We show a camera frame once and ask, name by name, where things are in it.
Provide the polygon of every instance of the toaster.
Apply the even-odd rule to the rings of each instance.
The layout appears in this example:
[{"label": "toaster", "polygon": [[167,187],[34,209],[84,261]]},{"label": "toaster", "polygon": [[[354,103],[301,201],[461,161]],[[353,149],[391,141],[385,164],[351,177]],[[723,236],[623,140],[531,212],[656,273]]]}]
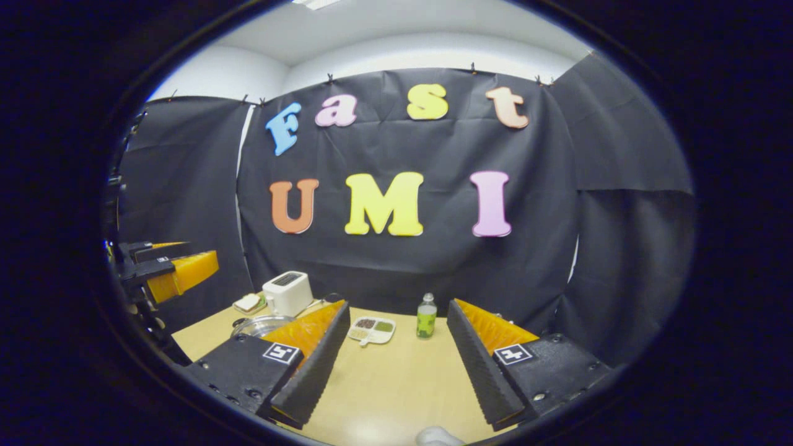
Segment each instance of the toaster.
[{"label": "toaster", "polygon": [[272,314],[295,317],[308,304],[314,295],[308,284],[308,275],[299,271],[287,271],[262,285],[264,298]]}]

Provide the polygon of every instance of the white divided tray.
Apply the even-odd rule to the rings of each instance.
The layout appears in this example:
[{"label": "white divided tray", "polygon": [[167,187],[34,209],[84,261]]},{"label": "white divided tray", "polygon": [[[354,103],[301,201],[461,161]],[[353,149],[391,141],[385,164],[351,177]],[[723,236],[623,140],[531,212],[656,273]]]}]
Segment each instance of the white divided tray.
[{"label": "white divided tray", "polygon": [[360,340],[363,347],[369,342],[372,344],[385,344],[391,340],[397,323],[383,317],[363,316],[355,319],[347,335],[355,340]]}]

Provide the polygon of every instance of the wooden table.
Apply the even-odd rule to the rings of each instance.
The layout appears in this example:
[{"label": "wooden table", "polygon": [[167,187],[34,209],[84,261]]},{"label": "wooden table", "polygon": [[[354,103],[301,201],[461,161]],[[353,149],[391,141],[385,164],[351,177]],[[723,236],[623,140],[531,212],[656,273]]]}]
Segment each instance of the wooden table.
[{"label": "wooden table", "polygon": [[[265,308],[252,317],[269,313]],[[482,415],[446,318],[436,319],[435,334],[425,340],[416,337],[415,315],[350,308],[351,321],[361,316],[393,319],[391,340],[360,347],[345,339],[311,420],[302,430],[282,427],[339,446],[411,446],[429,426],[442,426],[466,443],[496,435]],[[174,339],[196,360],[227,340],[232,322],[241,317],[246,316],[229,307]]]}]

